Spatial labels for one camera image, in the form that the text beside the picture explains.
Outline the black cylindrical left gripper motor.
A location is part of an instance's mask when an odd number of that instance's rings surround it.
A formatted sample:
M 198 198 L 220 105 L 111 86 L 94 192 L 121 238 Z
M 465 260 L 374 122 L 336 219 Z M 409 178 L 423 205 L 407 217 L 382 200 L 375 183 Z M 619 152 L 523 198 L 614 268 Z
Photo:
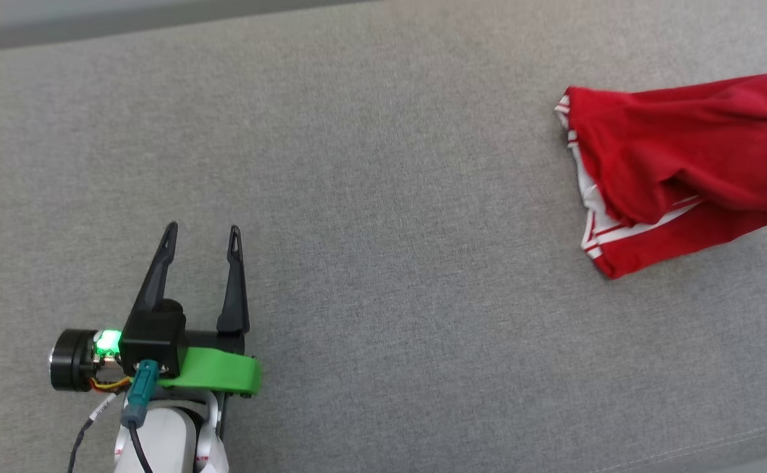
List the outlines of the black cylindrical left gripper motor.
M 125 379 L 118 330 L 63 330 L 49 354 L 53 389 L 64 392 L 113 390 Z

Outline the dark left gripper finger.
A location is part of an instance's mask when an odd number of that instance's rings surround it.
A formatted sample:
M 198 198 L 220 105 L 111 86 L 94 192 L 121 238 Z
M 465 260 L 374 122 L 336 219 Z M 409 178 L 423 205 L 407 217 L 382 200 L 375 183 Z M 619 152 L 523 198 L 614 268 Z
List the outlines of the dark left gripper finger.
M 168 270 L 175 259 L 177 231 L 178 225 L 175 221 L 165 227 L 131 309 L 131 315 L 179 311 L 178 302 L 164 298 Z
M 240 229 L 232 225 L 228 237 L 225 297 L 217 320 L 219 333 L 248 333 L 250 329 L 242 246 Z

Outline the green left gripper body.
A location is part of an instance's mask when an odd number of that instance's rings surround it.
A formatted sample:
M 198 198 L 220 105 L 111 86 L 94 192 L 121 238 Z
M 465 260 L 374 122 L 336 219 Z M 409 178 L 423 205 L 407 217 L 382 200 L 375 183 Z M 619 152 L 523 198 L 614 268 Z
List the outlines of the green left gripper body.
M 189 344 L 181 374 L 158 380 L 162 388 L 211 390 L 241 396 L 257 395 L 261 387 L 259 359 L 244 354 L 245 335 L 228 335 L 209 330 L 185 332 Z

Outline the red and white basketball jersey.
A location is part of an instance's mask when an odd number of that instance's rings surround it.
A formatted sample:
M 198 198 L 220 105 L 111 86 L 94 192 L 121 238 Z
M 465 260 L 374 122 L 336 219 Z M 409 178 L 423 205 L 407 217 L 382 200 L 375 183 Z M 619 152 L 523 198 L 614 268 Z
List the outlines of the red and white basketball jersey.
M 767 73 L 555 105 L 587 216 L 582 251 L 618 279 L 767 227 Z

